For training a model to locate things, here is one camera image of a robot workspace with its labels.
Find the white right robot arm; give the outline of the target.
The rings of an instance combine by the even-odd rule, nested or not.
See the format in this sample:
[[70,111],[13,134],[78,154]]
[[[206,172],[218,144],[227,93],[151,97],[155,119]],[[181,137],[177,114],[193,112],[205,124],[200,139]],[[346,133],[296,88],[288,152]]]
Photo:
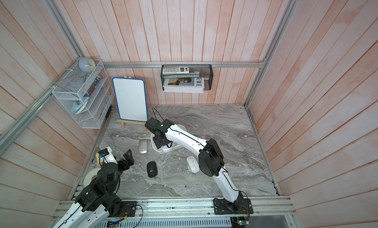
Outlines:
[[200,171],[214,179],[223,195],[221,199],[213,199],[216,215],[253,214],[251,200],[245,192],[234,186],[228,171],[224,168],[224,156],[214,139],[198,138],[168,119],[160,122],[150,118],[145,127],[154,134],[153,142],[157,148],[169,146],[174,142],[197,156]]

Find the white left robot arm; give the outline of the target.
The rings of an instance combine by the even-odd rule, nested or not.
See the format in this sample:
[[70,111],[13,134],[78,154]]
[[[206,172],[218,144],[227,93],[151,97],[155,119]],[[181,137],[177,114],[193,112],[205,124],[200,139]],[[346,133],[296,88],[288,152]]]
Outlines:
[[96,177],[76,197],[55,228],[93,228],[108,217],[119,217],[115,222],[118,225],[128,216],[135,216],[136,202],[124,202],[116,195],[122,173],[134,165],[131,150],[123,157],[116,160],[110,147],[99,151],[100,169]]

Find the white mouse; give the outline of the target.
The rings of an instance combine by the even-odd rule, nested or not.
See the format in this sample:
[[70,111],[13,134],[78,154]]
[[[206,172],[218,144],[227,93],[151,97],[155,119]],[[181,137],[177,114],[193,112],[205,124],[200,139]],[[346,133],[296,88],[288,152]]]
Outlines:
[[194,156],[187,157],[187,167],[188,170],[194,174],[197,174],[200,171],[199,164]]

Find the black mouse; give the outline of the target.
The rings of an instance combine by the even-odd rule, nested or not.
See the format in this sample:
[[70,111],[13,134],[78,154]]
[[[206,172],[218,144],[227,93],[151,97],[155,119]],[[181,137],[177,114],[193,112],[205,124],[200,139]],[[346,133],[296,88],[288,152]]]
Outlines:
[[158,174],[157,164],[155,161],[147,163],[147,175],[149,178],[154,178]]

